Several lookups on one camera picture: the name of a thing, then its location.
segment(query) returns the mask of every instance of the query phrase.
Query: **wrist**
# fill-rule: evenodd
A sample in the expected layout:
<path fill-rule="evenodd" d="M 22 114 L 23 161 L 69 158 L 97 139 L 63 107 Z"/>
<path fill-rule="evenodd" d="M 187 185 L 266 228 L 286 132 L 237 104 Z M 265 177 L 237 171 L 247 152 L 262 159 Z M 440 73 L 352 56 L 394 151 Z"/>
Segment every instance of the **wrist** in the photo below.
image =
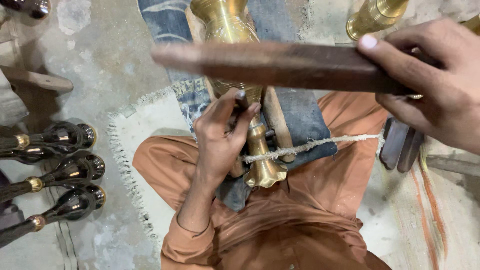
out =
<path fill-rule="evenodd" d="M 215 194 L 215 190 L 218 188 L 220 183 L 222 183 L 222 181 L 223 180 L 219 181 L 218 179 L 215 179 L 213 176 L 209 176 L 207 173 L 197 167 L 197 170 L 193 176 L 192 189 L 196 189 L 202 193 L 205 193 L 206 195 L 213 196 Z"/>

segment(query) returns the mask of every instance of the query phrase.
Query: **brass ring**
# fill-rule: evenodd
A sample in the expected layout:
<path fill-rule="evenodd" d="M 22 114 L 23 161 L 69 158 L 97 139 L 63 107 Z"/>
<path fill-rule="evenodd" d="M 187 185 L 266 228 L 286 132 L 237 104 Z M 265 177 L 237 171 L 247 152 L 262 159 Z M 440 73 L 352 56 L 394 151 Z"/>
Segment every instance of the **brass ring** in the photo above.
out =
<path fill-rule="evenodd" d="M 26 134 L 15 135 L 17 138 L 18 146 L 15 150 L 24 150 L 27 146 L 30 145 L 30 137 Z"/>
<path fill-rule="evenodd" d="M 32 191 L 30 191 L 31 193 L 39 192 L 45 187 L 43 181 L 38 177 L 30 176 L 25 179 L 25 181 L 29 182 L 30 185 L 32 185 Z"/>
<path fill-rule="evenodd" d="M 42 215 L 33 215 L 33 216 L 29 217 L 28 220 L 31 220 L 33 222 L 33 224 L 35 225 L 34 232 L 40 231 L 47 224 L 47 221 L 45 220 L 45 218 Z"/>

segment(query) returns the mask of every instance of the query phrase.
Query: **orange trousers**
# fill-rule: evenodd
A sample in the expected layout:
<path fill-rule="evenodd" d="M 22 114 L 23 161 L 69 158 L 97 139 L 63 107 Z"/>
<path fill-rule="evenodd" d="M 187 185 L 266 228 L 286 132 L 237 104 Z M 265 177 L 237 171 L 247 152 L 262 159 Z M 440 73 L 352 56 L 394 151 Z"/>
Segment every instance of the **orange trousers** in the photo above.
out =
<path fill-rule="evenodd" d="M 318 106 L 332 137 L 378 134 L 388 114 L 371 93 L 332 92 L 319 99 Z M 303 164 L 288 172 L 287 180 L 278 185 L 288 190 L 295 201 L 353 220 L 372 172 L 377 146 L 377 139 L 340 142 L 335 158 Z M 177 211 L 190 188 L 197 159 L 198 146 L 193 138 L 155 136 L 139 146 L 133 166 Z M 255 200 L 261 193 L 252 192 L 248 200 Z"/>

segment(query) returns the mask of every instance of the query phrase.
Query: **hand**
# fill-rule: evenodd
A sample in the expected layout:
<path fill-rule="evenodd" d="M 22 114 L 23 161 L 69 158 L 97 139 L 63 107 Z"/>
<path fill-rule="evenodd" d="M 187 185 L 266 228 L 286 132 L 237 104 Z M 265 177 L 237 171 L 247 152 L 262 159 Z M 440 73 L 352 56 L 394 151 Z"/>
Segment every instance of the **hand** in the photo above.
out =
<path fill-rule="evenodd" d="M 203 181 L 213 191 L 232 169 L 247 140 L 249 124 L 261 108 L 259 103 L 252 104 L 236 118 L 237 124 L 230 131 L 229 120 L 237 92 L 236 88 L 230 89 L 193 123 L 199 151 L 195 180 Z"/>
<path fill-rule="evenodd" d="M 419 48 L 439 62 L 428 65 L 405 53 Z M 365 35 L 358 50 L 397 81 L 424 95 L 418 100 L 377 94 L 377 102 L 405 124 L 446 145 L 480 154 L 480 37 L 451 20 L 391 33 Z"/>

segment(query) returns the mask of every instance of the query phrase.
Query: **sleeve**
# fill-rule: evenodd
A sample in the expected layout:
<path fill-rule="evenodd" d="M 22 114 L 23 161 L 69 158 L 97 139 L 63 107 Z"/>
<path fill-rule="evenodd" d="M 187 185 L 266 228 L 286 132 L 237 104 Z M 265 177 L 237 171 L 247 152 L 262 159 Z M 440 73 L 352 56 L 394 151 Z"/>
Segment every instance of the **sleeve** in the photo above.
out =
<path fill-rule="evenodd" d="M 180 227 L 178 212 L 173 216 L 168 234 L 163 240 L 161 260 L 164 269 L 214 269 L 211 266 L 215 230 L 210 222 L 202 233 Z"/>

